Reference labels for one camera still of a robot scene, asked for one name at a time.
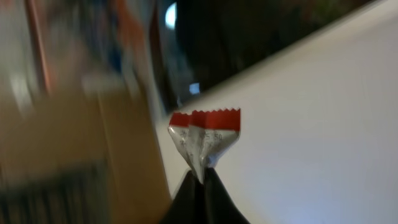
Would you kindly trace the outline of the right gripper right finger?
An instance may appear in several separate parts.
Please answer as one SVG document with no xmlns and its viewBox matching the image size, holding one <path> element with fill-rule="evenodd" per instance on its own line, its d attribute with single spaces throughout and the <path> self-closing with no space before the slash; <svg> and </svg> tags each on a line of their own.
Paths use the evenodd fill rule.
<svg viewBox="0 0 398 224">
<path fill-rule="evenodd" d="M 249 224 L 235 206 L 214 168 L 205 170 L 204 193 L 209 224 Z"/>
</svg>

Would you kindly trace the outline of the red coffee stick sachet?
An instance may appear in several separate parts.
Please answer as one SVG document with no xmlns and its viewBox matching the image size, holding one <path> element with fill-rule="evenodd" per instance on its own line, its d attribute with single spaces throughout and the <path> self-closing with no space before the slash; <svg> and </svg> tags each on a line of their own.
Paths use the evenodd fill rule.
<svg viewBox="0 0 398 224">
<path fill-rule="evenodd" d="M 176 112 L 171 116 L 168 132 L 195 177 L 204 183 L 205 170 L 214 168 L 239 139 L 241 110 Z"/>
</svg>

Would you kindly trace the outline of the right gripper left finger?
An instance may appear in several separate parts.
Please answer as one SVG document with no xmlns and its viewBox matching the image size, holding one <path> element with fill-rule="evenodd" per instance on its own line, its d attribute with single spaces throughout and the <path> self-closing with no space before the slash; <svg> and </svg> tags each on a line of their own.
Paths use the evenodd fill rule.
<svg viewBox="0 0 398 224">
<path fill-rule="evenodd" d="M 204 223 L 204 188 L 192 171 L 183 178 L 173 202 L 160 224 Z"/>
</svg>

